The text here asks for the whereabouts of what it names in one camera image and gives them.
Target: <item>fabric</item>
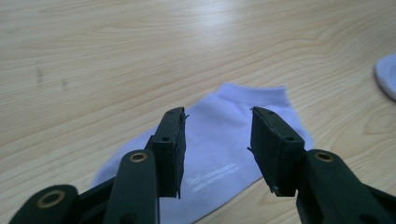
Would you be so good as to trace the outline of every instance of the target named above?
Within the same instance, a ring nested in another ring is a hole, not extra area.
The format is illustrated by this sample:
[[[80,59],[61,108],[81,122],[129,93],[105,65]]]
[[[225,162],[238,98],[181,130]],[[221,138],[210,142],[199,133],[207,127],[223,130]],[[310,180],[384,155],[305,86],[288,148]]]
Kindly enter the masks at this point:
[[[181,199],[161,198],[162,223],[192,223],[227,203],[262,177],[250,145],[252,114],[260,106],[275,111],[304,140],[311,137],[292,109],[284,87],[258,89],[225,83],[186,110],[185,173]],[[118,150],[99,170],[92,186],[117,173],[120,159],[129,151],[144,148],[156,128],[141,134]]]
[[[385,94],[396,101],[396,53],[376,63],[375,75],[378,85]]]

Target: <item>black mechanical arm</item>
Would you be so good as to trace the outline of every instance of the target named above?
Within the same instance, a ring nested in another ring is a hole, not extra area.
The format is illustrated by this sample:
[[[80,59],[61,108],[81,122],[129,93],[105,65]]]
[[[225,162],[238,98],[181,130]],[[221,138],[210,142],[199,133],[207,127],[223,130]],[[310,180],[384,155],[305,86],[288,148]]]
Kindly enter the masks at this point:
[[[303,223],[396,223],[396,198],[362,184],[334,153],[304,150],[278,114],[253,107],[250,150],[277,197],[293,197]]]
[[[293,197],[301,221],[396,223],[396,198],[362,184],[334,153],[304,150],[304,140],[278,114],[253,107],[251,152],[270,190]],[[159,197],[180,196],[186,150],[184,108],[166,112],[143,150],[126,154],[117,175],[78,195],[69,185],[33,195],[15,223],[160,223]]]
[[[159,197],[180,196],[185,120],[183,107],[167,111],[145,149],[122,157],[114,178],[79,195],[70,185],[42,189],[10,223],[160,223]]]

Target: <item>light blue sock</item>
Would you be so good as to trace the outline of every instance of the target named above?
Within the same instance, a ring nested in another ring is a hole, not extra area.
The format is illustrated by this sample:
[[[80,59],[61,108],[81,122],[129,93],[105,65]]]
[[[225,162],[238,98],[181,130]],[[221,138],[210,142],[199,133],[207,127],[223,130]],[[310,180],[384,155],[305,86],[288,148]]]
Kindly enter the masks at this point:
[[[396,53],[376,63],[375,75],[381,89],[396,101]]]
[[[305,149],[312,148],[311,137],[292,109],[284,87],[257,89],[225,83],[186,110],[190,116],[186,121],[181,199],[160,199],[162,223],[192,223],[262,178],[247,150],[253,106],[276,112],[305,140]],[[92,186],[113,177],[122,156],[144,148],[155,130],[141,134],[118,150],[96,174]]]

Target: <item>table surface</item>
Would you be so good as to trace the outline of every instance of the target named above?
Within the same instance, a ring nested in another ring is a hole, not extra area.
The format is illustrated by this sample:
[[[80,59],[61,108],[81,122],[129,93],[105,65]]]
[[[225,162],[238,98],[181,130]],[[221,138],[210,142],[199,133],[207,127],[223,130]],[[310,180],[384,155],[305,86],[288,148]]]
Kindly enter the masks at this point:
[[[374,65],[393,0],[1,1],[0,222],[56,184],[89,188],[120,146],[221,83],[286,86],[315,147],[396,195],[396,104]],[[298,223],[261,179],[200,223]]]

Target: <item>cloth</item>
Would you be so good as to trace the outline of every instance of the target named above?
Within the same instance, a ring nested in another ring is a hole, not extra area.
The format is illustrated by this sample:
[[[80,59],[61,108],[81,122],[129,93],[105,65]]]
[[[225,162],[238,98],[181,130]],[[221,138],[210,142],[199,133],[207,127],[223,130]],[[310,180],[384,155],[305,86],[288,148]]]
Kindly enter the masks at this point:
[[[162,223],[192,223],[231,200],[262,177],[250,145],[252,114],[260,106],[275,111],[304,140],[313,144],[292,109],[284,87],[258,89],[231,83],[221,87],[186,110],[186,154],[181,199],[161,198]],[[144,148],[155,128],[119,149],[95,176],[96,186],[117,173],[120,159]]]
[[[375,75],[378,85],[385,94],[396,101],[396,53],[376,63]]]

